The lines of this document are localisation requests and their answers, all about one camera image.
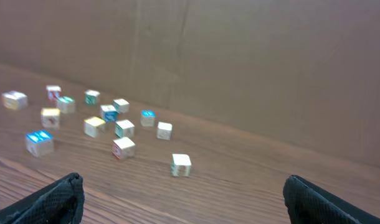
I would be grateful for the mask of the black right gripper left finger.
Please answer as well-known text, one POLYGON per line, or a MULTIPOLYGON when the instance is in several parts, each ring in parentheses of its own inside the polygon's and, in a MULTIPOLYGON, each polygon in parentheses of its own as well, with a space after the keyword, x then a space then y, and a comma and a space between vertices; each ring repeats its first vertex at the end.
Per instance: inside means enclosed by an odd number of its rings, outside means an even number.
POLYGON ((83 177, 73 172, 0 210, 0 224, 78 224, 84 202, 83 177))

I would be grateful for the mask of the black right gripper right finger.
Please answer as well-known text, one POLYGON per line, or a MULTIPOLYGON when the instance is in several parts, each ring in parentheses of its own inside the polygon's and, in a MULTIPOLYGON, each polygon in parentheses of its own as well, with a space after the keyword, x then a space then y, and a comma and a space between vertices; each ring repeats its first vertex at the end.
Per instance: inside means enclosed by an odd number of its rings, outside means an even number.
POLYGON ((291 224, 380 224, 380 218, 298 176, 283 186, 291 224))

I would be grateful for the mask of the plain wooden block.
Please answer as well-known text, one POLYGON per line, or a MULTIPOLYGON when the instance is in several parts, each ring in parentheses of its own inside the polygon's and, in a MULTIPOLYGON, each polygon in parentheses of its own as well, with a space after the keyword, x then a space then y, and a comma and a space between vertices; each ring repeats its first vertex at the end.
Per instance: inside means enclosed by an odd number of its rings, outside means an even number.
POLYGON ((158 139, 170 140, 173 130, 171 123, 159 122, 157 126, 156 137, 158 139))

